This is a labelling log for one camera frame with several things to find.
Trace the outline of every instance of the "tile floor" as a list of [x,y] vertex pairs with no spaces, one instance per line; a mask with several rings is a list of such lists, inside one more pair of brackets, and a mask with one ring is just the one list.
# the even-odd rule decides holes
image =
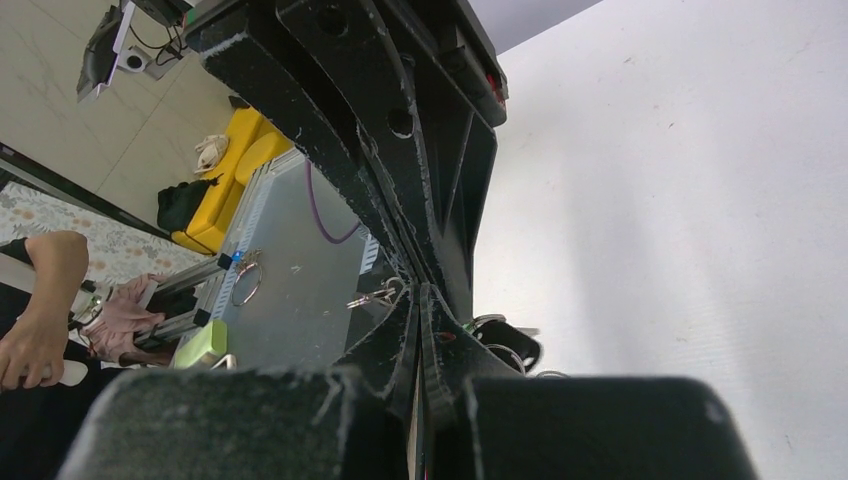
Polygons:
[[[226,127],[229,90],[191,56],[159,81],[118,72],[97,101],[77,105],[85,44],[114,3],[0,2],[0,139],[155,223],[156,192],[191,179],[194,145]],[[148,44],[167,41],[142,13],[133,26]]]

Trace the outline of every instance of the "yellow sofa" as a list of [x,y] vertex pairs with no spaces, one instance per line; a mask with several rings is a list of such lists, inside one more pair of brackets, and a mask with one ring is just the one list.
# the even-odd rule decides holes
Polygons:
[[178,244],[207,255],[221,248],[253,170],[294,146],[252,108],[236,110],[226,134],[229,137],[227,152],[221,162],[202,177],[217,178],[218,184],[206,191],[185,231],[171,235]]

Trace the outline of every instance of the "pink garment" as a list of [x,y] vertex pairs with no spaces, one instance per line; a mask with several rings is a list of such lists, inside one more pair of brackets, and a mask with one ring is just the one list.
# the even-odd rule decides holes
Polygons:
[[97,323],[80,333],[91,341],[91,348],[104,361],[120,363],[121,355],[134,360],[159,363],[161,355],[144,352],[133,344],[136,332],[152,329],[165,320],[164,313],[150,313],[138,305],[151,280],[162,282],[161,275],[145,274],[115,287],[112,298],[103,304]]

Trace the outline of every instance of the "black sleeve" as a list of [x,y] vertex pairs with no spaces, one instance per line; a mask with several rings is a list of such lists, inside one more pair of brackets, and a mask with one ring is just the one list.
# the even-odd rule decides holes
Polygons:
[[32,265],[32,259],[26,251],[26,238],[12,240],[0,247],[0,253]]

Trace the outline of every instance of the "yellow stool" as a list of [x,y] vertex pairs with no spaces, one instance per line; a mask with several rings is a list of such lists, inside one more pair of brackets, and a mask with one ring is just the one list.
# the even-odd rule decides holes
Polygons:
[[280,154],[291,150],[293,146],[288,138],[277,132],[266,133],[256,140],[244,152],[244,155],[242,155],[236,167],[236,182],[246,186],[254,170],[261,167],[265,162],[273,160]]

